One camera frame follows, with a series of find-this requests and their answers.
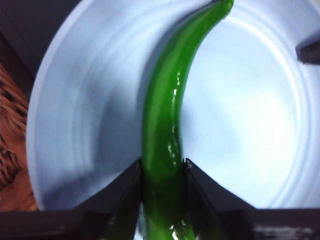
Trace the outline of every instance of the woven basket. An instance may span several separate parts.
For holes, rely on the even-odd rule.
[[[26,157],[28,101],[0,64],[0,211],[34,211]]]

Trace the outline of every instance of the green pepper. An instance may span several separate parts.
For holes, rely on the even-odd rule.
[[[199,45],[230,12],[220,0],[188,17],[165,44],[150,75],[142,123],[143,209],[147,240],[195,239],[185,198],[180,112]]]

